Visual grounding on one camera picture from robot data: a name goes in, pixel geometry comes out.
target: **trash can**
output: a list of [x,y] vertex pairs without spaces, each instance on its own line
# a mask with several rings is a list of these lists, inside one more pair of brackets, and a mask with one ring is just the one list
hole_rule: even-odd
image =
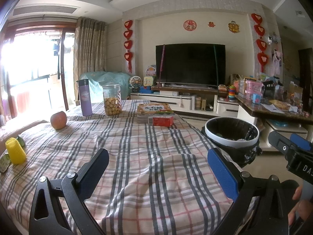
[[208,120],[202,133],[217,147],[229,154],[241,168],[262,153],[259,130],[245,120],[234,117],[215,117]]

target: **checkered bed cover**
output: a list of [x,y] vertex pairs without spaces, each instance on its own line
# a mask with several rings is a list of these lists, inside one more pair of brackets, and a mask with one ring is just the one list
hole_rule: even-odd
[[123,101],[123,113],[113,117],[103,103],[93,104],[89,117],[78,106],[67,112],[64,129],[44,123],[23,132],[27,161],[0,176],[8,214],[28,230],[39,177],[63,178],[105,148],[109,165],[85,204],[106,234],[211,234],[232,204],[207,162],[213,144],[178,115],[170,128],[138,124],[135,111],[143,102]]

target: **biscuit jar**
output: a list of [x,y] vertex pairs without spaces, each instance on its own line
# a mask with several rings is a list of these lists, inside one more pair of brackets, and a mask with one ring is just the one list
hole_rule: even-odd
[[103,85],[102,90],[105,114],[107,116],[120,114],[122,112],[121,85]]

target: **pink container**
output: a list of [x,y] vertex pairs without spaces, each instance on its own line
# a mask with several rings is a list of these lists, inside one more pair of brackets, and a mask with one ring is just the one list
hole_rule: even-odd
[[246,93],[246,99],[247,100],[252,100],[253,98],[253,94],[258,94],[262,97],[262,94],[260,92],[254,92],[254,91],[249,91],[249,90],[245,90],[245,93]]
[[247,90],[255,92],[255,93],[260,93],[262,90],[262,82],[255,82],[255,81],[250,81],[247,80]]

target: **black trash bag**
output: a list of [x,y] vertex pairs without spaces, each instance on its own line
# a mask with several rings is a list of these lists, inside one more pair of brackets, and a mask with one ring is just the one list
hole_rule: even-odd
[[[246,121],[232,117],[211,119],[207,123],[207,129],[219,137],[234,141],[239,139],[252,140],[258,135],[258,131],[253,125]],[[257,140],[257,142],[252,146],[234,148],[222,145],[209,138],[205,133],[204,127],[202,127],[201,132],[217,147],[223,149],[226,153],[228,153],[231,159],[236,162],[241,168],[243,168],[247,164],[252,163],[255,157],[262,153],[262,149],[259,147],[259,140]]]

